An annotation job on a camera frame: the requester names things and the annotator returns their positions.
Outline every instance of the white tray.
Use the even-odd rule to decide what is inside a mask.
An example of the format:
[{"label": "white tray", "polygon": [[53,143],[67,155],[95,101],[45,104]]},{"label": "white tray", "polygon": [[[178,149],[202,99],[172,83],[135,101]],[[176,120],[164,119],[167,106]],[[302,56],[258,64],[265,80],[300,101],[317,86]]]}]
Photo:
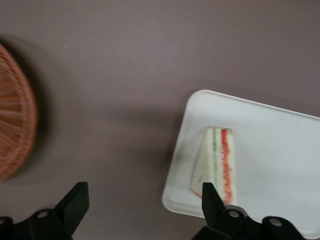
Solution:
[{"label": "white tray", "polygon": [[188,100],[162,195],[168,210],[204,217],[189,184],[206,126],[233,131],[237,206],[320,237],[320,118],[209,90]]}]

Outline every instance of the table surface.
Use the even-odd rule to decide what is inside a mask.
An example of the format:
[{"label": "table surface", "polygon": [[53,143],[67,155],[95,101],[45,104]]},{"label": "table surface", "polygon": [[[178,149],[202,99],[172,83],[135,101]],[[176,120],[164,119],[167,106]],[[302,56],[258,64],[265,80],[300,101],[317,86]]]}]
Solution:
[{"label": "table surface", "polygon": [[21,221],[79,181],[76,240],[191,239],[161,195],[189,96],[209,89],[320,117],[320,1],[0,0],[0,42],[38,99],[37,142],[0,183]]}]

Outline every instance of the brown basket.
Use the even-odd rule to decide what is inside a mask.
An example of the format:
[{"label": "brown basket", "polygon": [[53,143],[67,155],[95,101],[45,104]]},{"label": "brown basket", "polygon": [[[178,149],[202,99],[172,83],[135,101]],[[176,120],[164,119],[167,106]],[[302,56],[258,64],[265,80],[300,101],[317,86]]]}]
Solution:
[{"label": "brown basket", "polygon": [[22,70],[0,45],[0,182],[25,163],[33,148],[38,113]]}]

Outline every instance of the bread slice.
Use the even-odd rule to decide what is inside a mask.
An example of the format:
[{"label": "bread slice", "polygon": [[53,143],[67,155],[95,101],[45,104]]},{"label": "bread slice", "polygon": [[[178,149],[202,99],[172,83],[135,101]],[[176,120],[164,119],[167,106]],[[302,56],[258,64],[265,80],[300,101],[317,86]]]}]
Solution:
[{"label": "bread slice", "polygon": [[213,183],[224,204],[235,204],[234,169],[232,130],[207,127],[194,165],[191,191],[202,197],[202,184]]}]

